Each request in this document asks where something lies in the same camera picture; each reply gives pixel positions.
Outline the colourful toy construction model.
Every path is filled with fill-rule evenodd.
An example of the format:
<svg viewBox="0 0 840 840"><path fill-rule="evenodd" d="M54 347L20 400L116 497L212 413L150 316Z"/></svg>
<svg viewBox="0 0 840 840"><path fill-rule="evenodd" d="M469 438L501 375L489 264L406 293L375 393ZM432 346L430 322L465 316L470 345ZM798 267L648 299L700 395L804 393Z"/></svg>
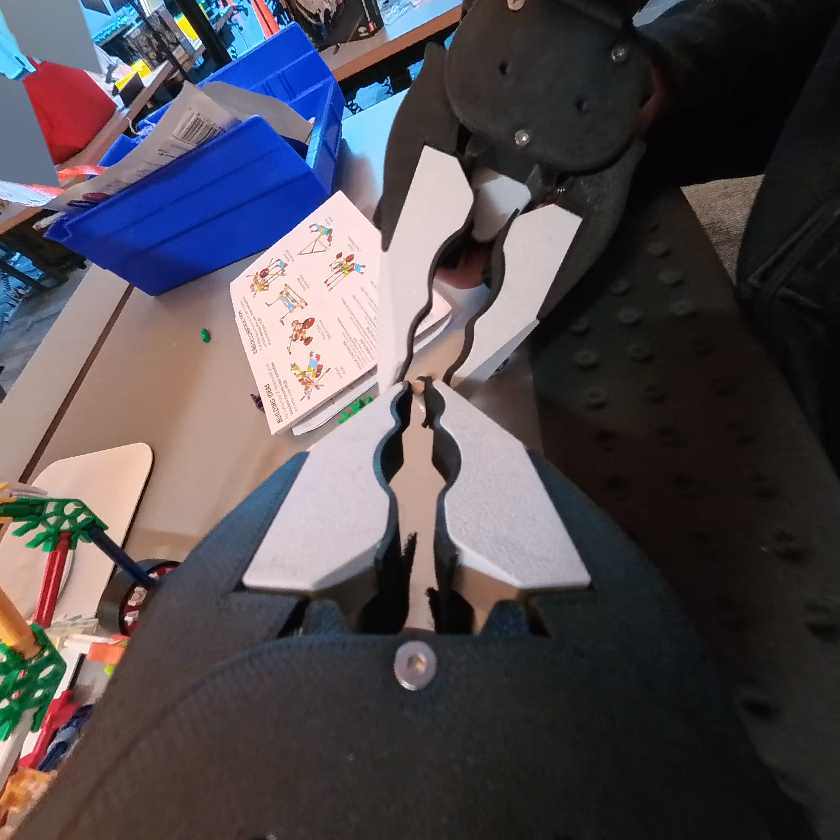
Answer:
<svg viewBox="0 0 840 840"><path fill-rule="evenodd" d="M27 546L47 552L35 614L27 619L2 591L2 834L14 814L21 815L55 775L68 755L91 706L72 699L68 666L48 634L65 576L67 558L80 542L91 543L147 589L144 609L174 560L133 560L107 534L108 526L83 501L55 498L26 485L2 483L2 524L16 537L31 535ZM92 637L82 655L99 657L114 670L130 637Z"/></svg>

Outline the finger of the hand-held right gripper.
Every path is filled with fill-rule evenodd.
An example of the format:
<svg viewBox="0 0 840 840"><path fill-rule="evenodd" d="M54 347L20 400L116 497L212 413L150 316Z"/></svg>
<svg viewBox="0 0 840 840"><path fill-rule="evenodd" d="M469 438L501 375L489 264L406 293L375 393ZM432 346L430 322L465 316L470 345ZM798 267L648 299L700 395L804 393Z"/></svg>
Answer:
<svg viewBox="0 0 840 840"><path fill-rule="evenodd" d="M538 323L582 217L550 203L511 217L493 246L490 292L465 325L445 373L454 389L475 389L508 359Z"/></svg>
<svg viewBox="0 0 840 840"><path fill-rule="evenodd" d="M439 257L466 229L476 195L459 160L425 146L388 249L381 258L378 384L402 382L417 326L432 306Z"/></svg>

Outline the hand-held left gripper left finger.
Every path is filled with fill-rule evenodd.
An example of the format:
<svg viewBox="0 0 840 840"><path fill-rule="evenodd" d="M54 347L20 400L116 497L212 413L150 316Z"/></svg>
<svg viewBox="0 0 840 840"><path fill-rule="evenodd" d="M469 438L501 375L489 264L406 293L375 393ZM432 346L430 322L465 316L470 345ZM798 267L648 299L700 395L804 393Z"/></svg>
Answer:
<svg viewBox="0 0 840 840"><path fill-rule="evenodd" d="M393 385L310 447L244 588L334 601L365 631L403 629L413 551L403 555L390 481L412 404L411 386Z"/></svg>

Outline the red fabric object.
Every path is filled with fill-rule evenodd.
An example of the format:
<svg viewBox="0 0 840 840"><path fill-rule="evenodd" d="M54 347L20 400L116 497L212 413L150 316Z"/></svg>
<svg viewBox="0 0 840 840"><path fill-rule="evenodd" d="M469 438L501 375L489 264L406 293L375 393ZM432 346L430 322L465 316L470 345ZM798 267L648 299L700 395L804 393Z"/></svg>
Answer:
<svg viewBox="0 0 840 840"><path fill-rule="evenodd" d="M43 61L23 79L53 164L63 164L97 136L116 102L84 70Z"/></svg>

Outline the person's right forearm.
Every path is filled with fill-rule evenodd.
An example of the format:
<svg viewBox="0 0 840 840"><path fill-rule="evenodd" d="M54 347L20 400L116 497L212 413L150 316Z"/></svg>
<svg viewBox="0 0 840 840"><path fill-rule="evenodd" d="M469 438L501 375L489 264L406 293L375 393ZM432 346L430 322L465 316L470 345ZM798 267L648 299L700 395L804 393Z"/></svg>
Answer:
<svg viewBox="0 0 840 840"><path fill-rule="evenodd" d="M646 175L693 186L762 173L838 11L837 1L677 2L641 25L658 81Z"/></svg>

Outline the printed plastic bag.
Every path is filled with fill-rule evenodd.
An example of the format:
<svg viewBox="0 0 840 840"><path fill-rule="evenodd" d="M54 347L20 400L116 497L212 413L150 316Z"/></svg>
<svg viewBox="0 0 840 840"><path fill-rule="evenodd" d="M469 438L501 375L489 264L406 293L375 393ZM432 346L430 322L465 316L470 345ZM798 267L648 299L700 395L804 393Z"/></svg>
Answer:
<svg viewBox="0 0 840 840"><path fill-rule="evenodd" d="M251 117L263 118L296 149L308 150L314 117L306 119L282 100L223 81L203 87L186 83L155 127L147 129L139 143L131 143L119 161L73 167L70 176L83 175L83 182L58 191L2 182L2 221L29 208L65 214L96 206Z"/></svg>

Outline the folded instruction booklet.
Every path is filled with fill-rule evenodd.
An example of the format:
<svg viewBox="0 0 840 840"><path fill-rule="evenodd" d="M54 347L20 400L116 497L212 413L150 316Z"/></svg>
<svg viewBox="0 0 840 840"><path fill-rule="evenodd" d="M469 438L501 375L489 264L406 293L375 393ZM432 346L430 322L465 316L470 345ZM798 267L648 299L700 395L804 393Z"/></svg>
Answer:
<svg viewBox="0 0 840 840"><path fill-rule="evenodd" d="M381 236L342 192L230 284L273 435L324 425L376 384Z"/></svg>

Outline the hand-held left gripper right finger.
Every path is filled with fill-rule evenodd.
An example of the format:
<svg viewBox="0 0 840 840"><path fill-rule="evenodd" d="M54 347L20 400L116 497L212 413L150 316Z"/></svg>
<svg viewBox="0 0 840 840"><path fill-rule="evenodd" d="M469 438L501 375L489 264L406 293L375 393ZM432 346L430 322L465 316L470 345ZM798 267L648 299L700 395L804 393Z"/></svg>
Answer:
<svg viewBox="0 0 840 840"><path fill-rule="evenodd" d="M592 584L531 450L440 380L424 380L435 507L435 628L470 631L499 602L582 592Z"/></svg>

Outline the black toy set box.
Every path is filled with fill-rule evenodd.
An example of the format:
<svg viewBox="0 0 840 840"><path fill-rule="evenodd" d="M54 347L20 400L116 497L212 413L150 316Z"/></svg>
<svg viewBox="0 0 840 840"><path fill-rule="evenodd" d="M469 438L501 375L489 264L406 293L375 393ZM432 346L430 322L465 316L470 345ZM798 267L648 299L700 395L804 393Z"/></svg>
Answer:
<svg viewBox="0 0 840 840"><path fill-rule="evenodd" d="M383 29L377 1L286 1L316 49L369 39Z"/></svg>

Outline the person's right hand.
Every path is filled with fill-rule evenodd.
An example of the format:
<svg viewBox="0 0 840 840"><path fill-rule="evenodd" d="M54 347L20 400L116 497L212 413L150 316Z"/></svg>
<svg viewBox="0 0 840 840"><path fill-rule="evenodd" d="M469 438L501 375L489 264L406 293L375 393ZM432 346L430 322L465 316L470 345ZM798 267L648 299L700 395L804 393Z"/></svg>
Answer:
<svg viewBox="0 0 840 840"><path fill-rule="evenodd" d="M487 249L472 249L464 252L453 267L437 269L435 282L458 290L468 290L485 284L485 274L490 266L490 252Z"/></svg>

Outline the white tilted reading stand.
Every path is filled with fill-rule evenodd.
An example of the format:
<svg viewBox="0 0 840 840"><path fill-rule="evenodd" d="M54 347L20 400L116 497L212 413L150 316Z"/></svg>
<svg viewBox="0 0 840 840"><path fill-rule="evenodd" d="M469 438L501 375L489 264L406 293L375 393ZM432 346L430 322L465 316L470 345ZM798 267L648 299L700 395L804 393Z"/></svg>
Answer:
<svg viewBox="0 0 840 840"><path fill-rule="evenodd" d="M52 497L83 501L108 525L108 536L123 545L153 457L145 443L110 448L58 460L30 483ZM27 546L31 538L5 531L1 541L2 589L29 620L35 614L47 562L47 552ZM114 565L104 553L80 542L68 555L54 620L93 617L113 572Z"/></svg>

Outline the person's black jacket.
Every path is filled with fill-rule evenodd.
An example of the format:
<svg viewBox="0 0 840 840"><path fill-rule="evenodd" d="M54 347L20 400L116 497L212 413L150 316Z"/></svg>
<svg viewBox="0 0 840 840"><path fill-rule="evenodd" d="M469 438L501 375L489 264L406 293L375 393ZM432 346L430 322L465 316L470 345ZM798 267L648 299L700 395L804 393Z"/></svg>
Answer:
<svg viewBox="0 0 840 840"><path fill-rule="evenodd" d="M737 290L750 326L838 470L838 27L773 149L742 240Z"/></svg>

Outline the blue plastic bin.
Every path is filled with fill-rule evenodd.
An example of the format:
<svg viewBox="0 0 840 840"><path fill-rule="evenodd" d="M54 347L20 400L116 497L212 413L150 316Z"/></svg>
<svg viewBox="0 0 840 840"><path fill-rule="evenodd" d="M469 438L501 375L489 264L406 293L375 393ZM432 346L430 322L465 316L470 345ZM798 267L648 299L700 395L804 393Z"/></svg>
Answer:
<svg viewBox="0 0 840 840"><path fill-rule="evenodd" d="M274 244L333 190L344 97L298 24L291 24L182 94L226 85L242 116L191 108L173 130L195 149L97 202L66 210L45 236L151 296Z"/></svg>

